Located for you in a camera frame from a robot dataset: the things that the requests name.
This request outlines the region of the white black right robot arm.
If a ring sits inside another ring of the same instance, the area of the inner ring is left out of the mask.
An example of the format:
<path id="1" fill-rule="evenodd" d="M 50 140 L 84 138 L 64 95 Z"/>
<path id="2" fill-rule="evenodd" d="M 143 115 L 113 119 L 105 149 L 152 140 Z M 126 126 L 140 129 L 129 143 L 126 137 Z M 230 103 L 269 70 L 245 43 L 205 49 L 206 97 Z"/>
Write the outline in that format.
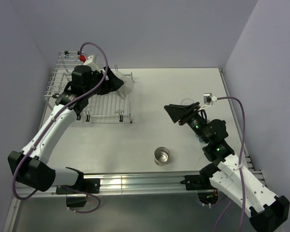
<path id="1" fill-rule="evenodd" d="M 164 106 L 173 123 L 187 124 L 206 144 L 202 150 L 209 164 L 199 171 L 198 185 L 223 192 L 244 210 L 258 232 L 274 232 L 288 218 L 290 202 L 264 185 L 227 144 L 226 122 L 206 120 L 199 114 L 199 103 Z"/>

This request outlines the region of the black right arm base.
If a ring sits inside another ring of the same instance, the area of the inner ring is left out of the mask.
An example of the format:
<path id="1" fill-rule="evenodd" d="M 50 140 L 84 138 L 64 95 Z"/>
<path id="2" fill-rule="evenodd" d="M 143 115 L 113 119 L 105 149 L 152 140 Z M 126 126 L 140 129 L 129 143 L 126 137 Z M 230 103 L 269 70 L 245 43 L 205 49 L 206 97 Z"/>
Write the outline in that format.
<path id="1" fill-rule="evenodd" d="M 184 180 L 180 184 L 185 185 L 187 191 L 190 190 L 214 190 L 215 188 L 210 184 L 209 178 L 214 173 L 199 173 L 194 175 L 184 176 Z"/>

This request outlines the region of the stainless steel cup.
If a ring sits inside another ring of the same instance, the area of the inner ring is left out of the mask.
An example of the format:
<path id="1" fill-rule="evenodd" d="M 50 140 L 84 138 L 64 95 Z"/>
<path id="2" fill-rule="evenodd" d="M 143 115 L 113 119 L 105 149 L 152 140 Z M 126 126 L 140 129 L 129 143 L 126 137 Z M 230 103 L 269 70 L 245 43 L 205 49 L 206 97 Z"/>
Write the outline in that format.
<path id="1" fill-rule="evenodd" d="M 168 163 L 170 159 L 170 151 L 165 147 L 158 147 L 154 151 L 154 162 L 158 166 L 164 166 Z"/>

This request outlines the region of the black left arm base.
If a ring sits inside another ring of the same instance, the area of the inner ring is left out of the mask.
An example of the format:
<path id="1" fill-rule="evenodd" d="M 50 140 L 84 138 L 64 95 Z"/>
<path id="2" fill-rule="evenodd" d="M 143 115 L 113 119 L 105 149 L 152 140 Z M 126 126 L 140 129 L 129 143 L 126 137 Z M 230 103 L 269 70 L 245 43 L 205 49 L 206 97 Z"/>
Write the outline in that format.
<path id="1" fill-rule="evenodd" d="M 79 185 L 60 186 L 56 188 L 57 195 L 78 194 L 78 192 L 95 194 L 100 191 L 101 180 L 99 178 L 86 178 Z"/>

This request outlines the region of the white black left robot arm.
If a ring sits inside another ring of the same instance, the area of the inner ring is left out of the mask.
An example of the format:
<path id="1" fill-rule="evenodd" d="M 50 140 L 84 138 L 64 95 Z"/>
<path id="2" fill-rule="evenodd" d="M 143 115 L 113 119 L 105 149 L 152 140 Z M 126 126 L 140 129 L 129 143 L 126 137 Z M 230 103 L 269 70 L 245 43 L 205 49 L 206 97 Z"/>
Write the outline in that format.
<path id="1" fill-rule="evenodd" d="M 67 187 L 73 193 L 84 189 L 84 173 L 74 168 L 53 169 L 47 165 L 50 156 L 66 129 L 76 121 L 94 95 L 116 92 L 125 99 L 133 89 L 133 81 L 109 67 L 93 70 L 88 65 L 78 65 L 71 80 L 57 94 L 53 110 L 37 134 L 21 151 L 12 151 L 8 163 L 13 174 L 12 191 L 16 198 L 25 200 L 16 192 L 16 183 L 24 184 L 35 192 L 45 192 L 51 187 Z"/>

